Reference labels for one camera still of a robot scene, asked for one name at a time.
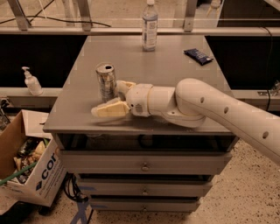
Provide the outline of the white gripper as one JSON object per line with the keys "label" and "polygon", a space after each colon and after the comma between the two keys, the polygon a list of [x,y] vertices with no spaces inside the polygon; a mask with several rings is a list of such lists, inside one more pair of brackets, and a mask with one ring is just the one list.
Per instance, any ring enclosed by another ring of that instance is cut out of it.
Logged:
{"label": "white gripper", "polygon": [[119,97],[109,100],[91,109],[94,117],[123,117],[131,112],[134,116],[150,116],[148,110],[148,95],[151,84],[136,84],[135,82],[118,80],[116,82]]}

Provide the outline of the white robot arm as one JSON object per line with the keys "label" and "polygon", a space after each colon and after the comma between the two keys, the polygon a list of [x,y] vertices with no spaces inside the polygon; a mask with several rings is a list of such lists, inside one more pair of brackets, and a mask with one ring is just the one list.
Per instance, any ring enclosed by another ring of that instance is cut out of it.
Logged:
{"label": "white robot arm", "polygon": [[175,87],[119,80],[116,97],[91,109],[95,117],[160,116],[170,123],[197,128],[206,118],[221,124],[280,165],[280,117],[222,93],[202,80],[187,78]]}

